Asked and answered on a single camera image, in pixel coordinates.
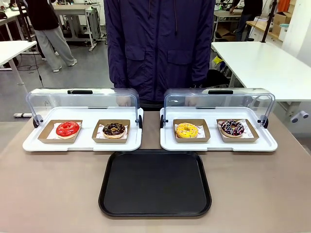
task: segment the white wall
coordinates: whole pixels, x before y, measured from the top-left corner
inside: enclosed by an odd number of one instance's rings
[[[311,19],[297,58],[311,67]]]
[[[311,0],[297,0],[282,49],[297,57],[310,31]]]

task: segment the display case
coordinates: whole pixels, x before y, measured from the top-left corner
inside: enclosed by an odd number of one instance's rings
[[[166,150],[207,151],[274,151],[277,143],[269,133],[268,116],[275,97],[267,90],[253,88],[170,89],[160,111],[160,142]],[[210,139],[207,142],[178,142],[176,119],[204,119]],[[221,122],[226,119],[244,121],[251,139],[226,138]]]
[[[41,88],[31,91],[26,101],[35,127],[23,143],[26,151],[130,151],[141,144],[143,110],[138,108],[138,94],[133,89]],[[76,121],[81,125],[73,143],[42,140],[49,123],[64,121]],[[102,143],[96,140],[96,127],[101,122],[118,121],[128,122],[126,140],[103,140]]]

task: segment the desk leg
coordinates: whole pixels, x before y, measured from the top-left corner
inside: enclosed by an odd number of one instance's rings
[[[74,30],[74,24],[73,24],[73,19],[71,16],[67,16],[67,20],[69,22],[69,26],[70,26],[70,31],[71,31],[71,37],[72,38],[78,38],[78,36],[76,35],[76,32]]]
[[[18,84],[19,86],[22,86],[23,91],[24,91],[25,96],[26,96],[26,95],[28,94],[28,91],[27,91],[27,89],[26,89],[25,83],[23,82],[23,80],[21,79],[21,77],[20,77],[20,75],[19,75],[19,73],[18,73],[18,70],[17,70],[17,68],[16,68],[16,66],[15,66],[15,63],[14,63],[13,59],[11,59],[11,60],[9,61],[9,64],[10,64],[10,67],[11,67],[11,69],[12,69],[12,72],[13,72],[15,78],[16,78],[17,84]],[[14,117],[32,117],[32,114],[15,113],[13,116],[14,116]]]
[[[11,35],[11,32],[10,32],[10,29],[9,29],[9,25],[6,23],[6,24],[5,24],[5,27],[6,27],[6,30],[8,31],[8,34],[9,34],[10,40],[12,41],[12,40],[13,40],[13,38],[12,38],[12,35]]]
[[[28,94],[28,91],[27,91],[27,89],[26,89],[26,87],[25,87],[25,83],[24,83],[23,80],[21,79],[21,77],[20,77],[20,75],[19,75],[19,73],[18,73],[18,70],[17,70],[17,68],[16,68],[16,66],[15,66],[15,63],[14,63],[13,59],[11,59],[11,60],[9,61],[9,64],[10,64],[10,67],[11,67],[11,69],[12,69],[12,71],[13,71],[13,74],[14,74],[14,76],[15,76],[15,78],[16,78],[17,84],[20,85],[20,86],[22,86],[23,89],[24,89],[24,92],[25,92],[26,94]]]
[[[278,103],[286,111],[286,116],[292,117],[295,112],[297,112],[301,102],[291,102],[291,104],[288,104],[287,102]]]
[[[85,16],[86,16],[86,27],[87,27],[87,32],[89,34],[89,39],[91,41],[91,48],[88,50],[89,52],[92,52],[93,49],[95,48],[96,46],[96,43],[93,42],[93,38],[92,38],[92,32],[91,32],[91,29],[89,27],[89,23],[88,23],[88,18],[87,18],[87,13],[85,11]]]
[[[20,39],[21,40],[25,40],[24,38],[24,35],[23,35],[23,32],[21,31],[21,28],[20,28],[20,24],[19,24],[19,21],[18,21],[18,18],[15,17],[15,22],[17,24],[17,28],[18,28],[18,32],[19,32],[19,35],[20,35]]]
[[[216,25],[215,25],[215,30],[214,30],[214,35],[213,35],[213,42],[216,40],[216,32],[217,32],[217,27],[218,27],[218,17],[216,16]]]
[[[236,79],[237,79],[237,77],[235,77],[235,75],[232,73],[230,83],[229,83],[229,87],[234,87],[234,83],[235,83]]]

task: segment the donut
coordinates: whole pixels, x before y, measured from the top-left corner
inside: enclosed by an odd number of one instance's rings
[[[198,128],[190,123],[181,123],[176,129],[176,134],[179,138],[196,138],[198,133]]]
[[[76,133],[79,131],[80,126],[73,121],[67,121],[64,123],[61,123],[56,128],[56,134],[59,138],[62,139],[69,139],[76,135]]]
[[[241,137],[244,133],[244,126],[236,120],[226,120],[220,125],[221,132],[227,137]]]
[[[125,134],[125,126],[120,123],[110,123],[104,126],[103,133],[109,139],[121,138]]]

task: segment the black handle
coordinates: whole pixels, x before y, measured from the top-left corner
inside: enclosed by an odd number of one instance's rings
[[[233,91],[232,90],[210,90],[208,91],[209,94],[213,95],[232,95]]]
[[[160,119],[160,128],[162,129],[164,126],[164,123],[169,122],[169,120],[164,120],[164,116],[161,115],[161,119]]]
[[[80,94],[80,95],[89,95],[93,94],[92,90],[68,90],[68,94]]]

